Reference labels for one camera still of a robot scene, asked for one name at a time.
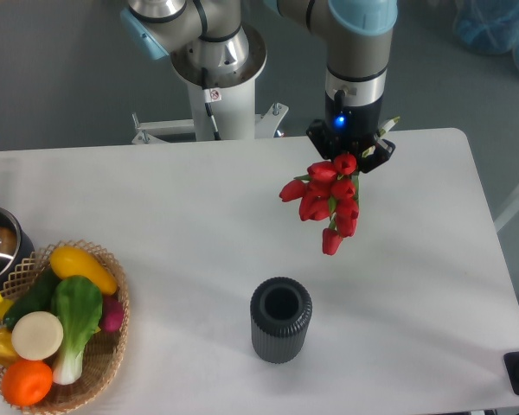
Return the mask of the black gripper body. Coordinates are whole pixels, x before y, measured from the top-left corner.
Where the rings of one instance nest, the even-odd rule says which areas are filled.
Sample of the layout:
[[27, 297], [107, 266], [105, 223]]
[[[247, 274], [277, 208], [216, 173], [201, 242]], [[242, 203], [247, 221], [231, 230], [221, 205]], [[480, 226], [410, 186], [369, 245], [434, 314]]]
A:
[[345, 104], [344, 90], [336, 92], [333, 98], [325, 98], [325, 115], [322, 119], [330, 131], [339, 137], [342, 152], [350, 153], [358, 160], [360, 152], [375, 144], [396, 126], [395, 118], [379, 120], [382, 99], [363, 106]]

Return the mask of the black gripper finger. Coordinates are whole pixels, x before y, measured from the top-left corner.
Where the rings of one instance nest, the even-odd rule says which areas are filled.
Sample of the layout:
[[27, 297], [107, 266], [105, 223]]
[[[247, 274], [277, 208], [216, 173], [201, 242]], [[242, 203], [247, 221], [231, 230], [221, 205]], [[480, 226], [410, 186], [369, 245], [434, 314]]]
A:
[[306, 136], [323, 160], [334, 160], [342, 152], [340, 140], [322, 119], [314, 119], [306, 130]]
[[368, 173], [387, 162], [394, 154], [395, 144], [381, 138], [375, 144], [360, 152], [358, 169], [362, 173]]

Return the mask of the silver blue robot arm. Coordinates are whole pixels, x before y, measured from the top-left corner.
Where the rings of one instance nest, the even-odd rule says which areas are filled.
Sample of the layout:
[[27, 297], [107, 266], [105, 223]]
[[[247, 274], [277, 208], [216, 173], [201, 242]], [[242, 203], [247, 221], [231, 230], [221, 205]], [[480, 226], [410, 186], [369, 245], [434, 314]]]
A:
[[[394, 152], [379, 117], [396, 2], [272, 1], [270, 7], [327, 48], [324, 117], [306, 132], [320, 156], [347, 152], [362, 173], [378, 168]], [[242, 20], [240, 2], [130, 1], [120, 18], [150, 58], [169, 57], [186, 83], [198, 140], [270, 135], [255, 114], [266, 44]]]

